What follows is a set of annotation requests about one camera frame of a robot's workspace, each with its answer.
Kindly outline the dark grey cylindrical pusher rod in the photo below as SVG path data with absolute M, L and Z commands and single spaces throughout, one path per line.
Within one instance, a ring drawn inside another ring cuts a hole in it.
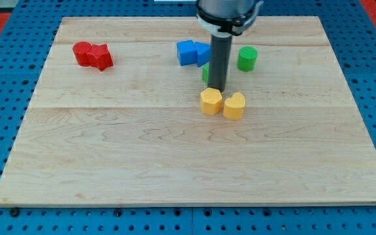
M 232 37 L 216 37 L 211 36 L 211 50 L 208 72 L 208 87 L 218 89 L 224 92 L 228 64 L 230 61 L 230 50 L 232 46 Z

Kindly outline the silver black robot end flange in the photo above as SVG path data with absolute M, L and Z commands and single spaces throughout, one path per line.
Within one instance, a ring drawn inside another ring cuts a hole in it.
M 198 0 L 198 24 L 213 36 L 239 36 L 255 22 L 264 1 Z

